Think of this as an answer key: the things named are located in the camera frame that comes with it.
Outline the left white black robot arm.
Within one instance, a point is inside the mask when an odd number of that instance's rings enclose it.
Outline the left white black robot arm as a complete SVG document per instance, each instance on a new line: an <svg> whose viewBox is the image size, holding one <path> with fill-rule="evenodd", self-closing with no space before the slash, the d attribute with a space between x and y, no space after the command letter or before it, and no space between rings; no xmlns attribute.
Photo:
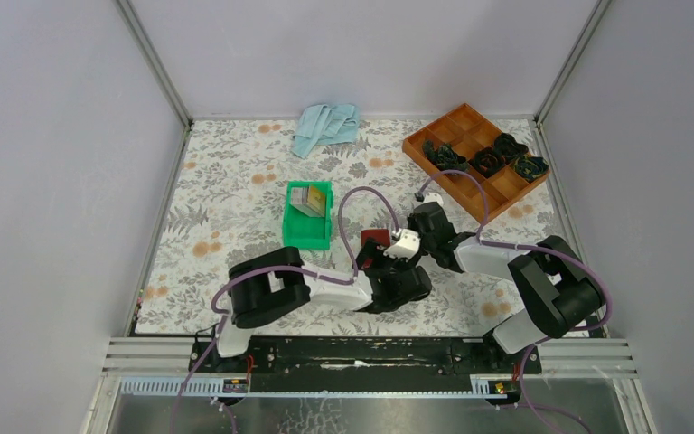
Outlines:
<svg viewBox="0 0 694 434"><path fill-rule="evenodd" d="M215 334L210 360L224 372L241 366L253 331L308 303L378 315L426 298L433 286L418 266L416 253L388 254L373 238L355 257L357 274L322 269L305 262L296 247L284 247L230 268L229 282L213 302L227 294L230 318Z"/></svg>

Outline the red leather card holder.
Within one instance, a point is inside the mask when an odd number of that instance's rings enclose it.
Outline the red leather card holder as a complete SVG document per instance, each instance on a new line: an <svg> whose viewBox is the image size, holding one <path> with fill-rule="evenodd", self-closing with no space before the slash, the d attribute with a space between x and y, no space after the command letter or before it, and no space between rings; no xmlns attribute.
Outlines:
<svg viewBox="0 0 694 434"><path fill-rule="evenodd" d="M367 229L361 232L361 244L365 245L369 240L374 240L380 246L388 247L391 244L390 232L388 229Z"/></svg>

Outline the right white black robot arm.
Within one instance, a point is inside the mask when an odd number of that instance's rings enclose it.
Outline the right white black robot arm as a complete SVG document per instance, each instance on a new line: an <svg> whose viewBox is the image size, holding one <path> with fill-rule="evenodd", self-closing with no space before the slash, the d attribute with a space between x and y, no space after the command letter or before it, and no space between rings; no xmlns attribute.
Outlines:
<svg viewBox="0 0 694 434"><path fill-rule="evenodd" d="M606 303L593 272L559 236L537 245L484 240L456 231L435 202L415 208L408 228L438 267L507 279L517 288L523 309L483 336L483 363L491 371L507 371L529 345L563 337Z"/></svg>

